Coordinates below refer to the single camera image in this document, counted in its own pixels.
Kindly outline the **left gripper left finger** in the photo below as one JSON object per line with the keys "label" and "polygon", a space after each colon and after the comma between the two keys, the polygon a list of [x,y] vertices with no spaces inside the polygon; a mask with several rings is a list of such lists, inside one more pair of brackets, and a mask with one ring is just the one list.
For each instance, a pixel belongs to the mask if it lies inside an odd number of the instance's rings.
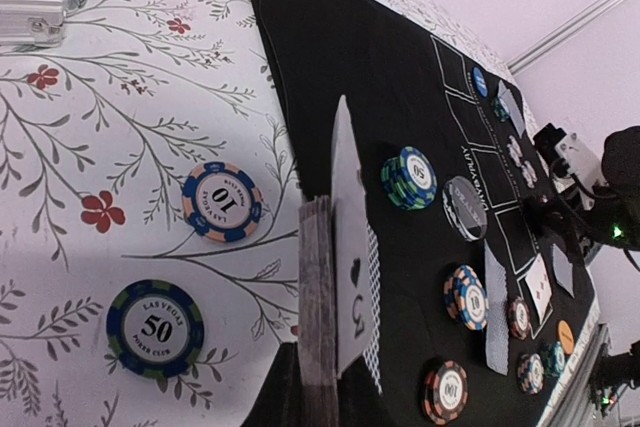
{"label": "left gripper left finger", "polygon": [[280,345],[242,427],[295,427],[301,421],[298,344]]}

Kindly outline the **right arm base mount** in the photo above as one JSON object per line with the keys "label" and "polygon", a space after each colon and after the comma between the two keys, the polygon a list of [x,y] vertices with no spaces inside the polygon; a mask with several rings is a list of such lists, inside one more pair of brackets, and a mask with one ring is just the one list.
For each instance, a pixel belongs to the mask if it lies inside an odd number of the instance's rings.
{"label": "right arm base mount", "polygon": [[639,342],[626,352],[610,354],[607,344],[599,351],[589,378],[590,398],[596,409],[606,417],[619,397],[620,388],[639,387]]}

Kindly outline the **white poker chip stack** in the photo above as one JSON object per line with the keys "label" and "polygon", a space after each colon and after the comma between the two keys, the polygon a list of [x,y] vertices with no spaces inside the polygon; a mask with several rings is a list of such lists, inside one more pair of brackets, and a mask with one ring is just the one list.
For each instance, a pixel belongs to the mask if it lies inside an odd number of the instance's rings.
{"label": "white poker chip stack", "polygon": [[261,220],[262,201],[252,178],[229,162],[197,165],[182,187],[185,221],[198,235],[220,243],[251,236]]}

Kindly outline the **orange big blind button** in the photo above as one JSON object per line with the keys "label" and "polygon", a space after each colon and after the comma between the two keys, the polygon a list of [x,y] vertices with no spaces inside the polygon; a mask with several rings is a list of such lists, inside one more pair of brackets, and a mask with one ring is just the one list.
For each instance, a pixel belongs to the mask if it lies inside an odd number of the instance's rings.
{"label": "orange big blind button", "polygon": [[573,331],[565,320],[560,320],[557,324],[558,340],[562,346],[564,353],[569,356],[574,352],[575,339]]}

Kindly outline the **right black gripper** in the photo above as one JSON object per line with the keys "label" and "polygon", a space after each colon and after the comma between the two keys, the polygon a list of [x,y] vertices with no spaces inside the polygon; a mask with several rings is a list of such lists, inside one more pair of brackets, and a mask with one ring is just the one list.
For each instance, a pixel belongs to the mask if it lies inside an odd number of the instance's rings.
{"label": "right black gripper", "polygon": [[586,263],[584,240],[622,251],[634,268],[639,250],[639,128],[609,134],[597,156],[575,133],[549,123],[533,137],[546,163],[548,194],[522,201],[534,232],[562,239],[567,257]]}

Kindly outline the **blue small blind button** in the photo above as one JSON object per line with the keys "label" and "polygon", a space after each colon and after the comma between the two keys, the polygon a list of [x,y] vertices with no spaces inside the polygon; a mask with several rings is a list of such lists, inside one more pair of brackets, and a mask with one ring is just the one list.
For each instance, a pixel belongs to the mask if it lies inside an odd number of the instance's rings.
{"label": "blue small blind button", "polygon": [[472,69],[472,79],[475,86],[476,91],[483,98],[487,98],[489,94],[488,85],[484,76],[484,73],[481,68],[474,67]]}

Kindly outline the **red chip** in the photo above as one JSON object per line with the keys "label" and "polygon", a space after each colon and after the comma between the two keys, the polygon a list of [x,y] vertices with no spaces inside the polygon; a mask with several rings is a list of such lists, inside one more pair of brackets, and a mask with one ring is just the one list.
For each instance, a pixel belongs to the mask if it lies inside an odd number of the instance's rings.
{"label": "red chip", "polygon": [[422,410],[436,426],[459,418],[468,401],[468,377],[454,360],[438,359],[425,377]]}
{"label": "red chip", "polygon": [[508,324],[514,338],[526,340],[530,330],[530,313],[522,297],[515,297],[508,308]]}

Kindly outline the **blue card deck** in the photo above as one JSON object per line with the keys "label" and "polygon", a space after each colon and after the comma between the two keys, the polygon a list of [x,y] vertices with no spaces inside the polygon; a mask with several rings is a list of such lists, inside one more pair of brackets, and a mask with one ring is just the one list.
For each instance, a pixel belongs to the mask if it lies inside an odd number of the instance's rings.
{"label": "blue card deck", "polygon": [[345,97],[333,121],[330,192],[305,202],[299,218],[301,423],[337,426],[339,383],[374,334],[366,190]]}

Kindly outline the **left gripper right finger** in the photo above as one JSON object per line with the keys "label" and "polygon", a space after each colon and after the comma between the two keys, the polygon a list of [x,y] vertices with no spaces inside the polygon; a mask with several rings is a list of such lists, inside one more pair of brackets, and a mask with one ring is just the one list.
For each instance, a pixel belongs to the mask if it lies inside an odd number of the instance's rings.
{"label": "left gripper right finger", "polygon": [[359,357],[338,380],[339,422],[342,427],[391,427],[363,357]]}

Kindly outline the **green poker chip stack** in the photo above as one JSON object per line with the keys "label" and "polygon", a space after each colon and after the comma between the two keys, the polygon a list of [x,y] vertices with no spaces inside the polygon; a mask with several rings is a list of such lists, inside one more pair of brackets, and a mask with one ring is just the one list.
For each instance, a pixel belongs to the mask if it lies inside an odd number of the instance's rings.
{"label": "green poker chip stack", "polygon": [[179,286],[138,280],[121,290],[106,317],[111,352],[127,370],[167,380],[185,373],[204,344],[202,314]]}

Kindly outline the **clear dealer button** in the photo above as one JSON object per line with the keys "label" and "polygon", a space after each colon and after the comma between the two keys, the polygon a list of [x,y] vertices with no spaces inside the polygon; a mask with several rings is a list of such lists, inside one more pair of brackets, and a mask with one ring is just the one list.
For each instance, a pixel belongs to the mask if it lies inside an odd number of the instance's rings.
{"label": "clear dealer button", "polygon": [[442,188],[442,201],[450,226],[463,240],[476,242],[485,237],[488,229],[485,203],[467,178],[449,179]]}

